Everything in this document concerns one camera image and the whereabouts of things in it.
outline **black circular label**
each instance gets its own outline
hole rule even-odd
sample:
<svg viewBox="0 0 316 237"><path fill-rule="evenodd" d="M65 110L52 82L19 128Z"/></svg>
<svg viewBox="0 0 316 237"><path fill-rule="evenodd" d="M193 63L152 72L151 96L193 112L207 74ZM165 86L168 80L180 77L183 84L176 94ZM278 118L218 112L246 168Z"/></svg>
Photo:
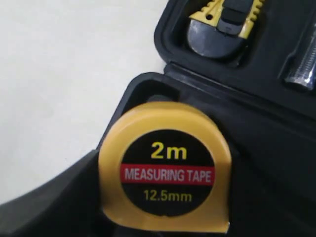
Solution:
<svg viewBox="0 0 316 237"><path fill-rule="evenodd" d="M159 130L138 138L124 154L120 179L134 205L157 216L179 216L199 207L210 195L215 167L197 138Z"/></svg>

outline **black plastic case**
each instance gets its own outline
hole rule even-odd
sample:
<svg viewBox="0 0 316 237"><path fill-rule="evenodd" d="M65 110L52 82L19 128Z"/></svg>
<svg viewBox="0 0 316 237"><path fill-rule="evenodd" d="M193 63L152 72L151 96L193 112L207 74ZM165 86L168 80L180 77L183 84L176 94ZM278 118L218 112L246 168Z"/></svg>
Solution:
<svg viewBox="0 0 316 237"><path fill-rule="evenodd" d="M250 44L230 62L203 58L187 47L189 16L208 2L168 2L155 32L165 74L134 79L107 131L125 112L148 101L200 109L216 121L233 153L228 236L314 237L316 97L283 81L316 1L266 0Z"/></svg>

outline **metal tool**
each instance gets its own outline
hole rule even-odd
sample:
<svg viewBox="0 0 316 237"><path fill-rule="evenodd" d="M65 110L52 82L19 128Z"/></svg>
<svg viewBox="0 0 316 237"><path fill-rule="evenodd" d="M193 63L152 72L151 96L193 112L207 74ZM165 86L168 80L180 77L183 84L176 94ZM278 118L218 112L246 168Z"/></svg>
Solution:
<svg viewBox="0 0 316 237"><path fill-rule="evenodd" d="M285 82L296 89L312 91L316 85L316 23L313 25L311 36L303 44L297 63Z"/></svg>
<svg viewBox="0 0 316 237"><path fill-rule="evenodd" d="M190 16L189 47L197 54L227 58L248 39L264 0L213 0Z"/></svg>

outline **white table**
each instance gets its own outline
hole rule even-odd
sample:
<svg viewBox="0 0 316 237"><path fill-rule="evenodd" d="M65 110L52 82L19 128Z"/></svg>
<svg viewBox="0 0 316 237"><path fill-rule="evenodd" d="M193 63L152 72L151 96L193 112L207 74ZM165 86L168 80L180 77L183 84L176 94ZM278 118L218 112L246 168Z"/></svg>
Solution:
<svg viewBox="0 0 316 237"><path fill-rule="evenodd" d="M0 203L99 142L128 83L164 67L167 0L0 1Z"/></svg>

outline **red label strip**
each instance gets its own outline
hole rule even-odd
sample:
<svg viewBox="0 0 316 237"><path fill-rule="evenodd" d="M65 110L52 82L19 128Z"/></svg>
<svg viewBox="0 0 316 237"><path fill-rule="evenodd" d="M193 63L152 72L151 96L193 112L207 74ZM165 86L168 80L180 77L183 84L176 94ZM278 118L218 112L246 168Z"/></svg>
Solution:
<svg viewBox="0 0 316 237"><path fill-rule="evenodd" d="M215 167L157 164L121 164L122 183L213 185Z"/></svg>

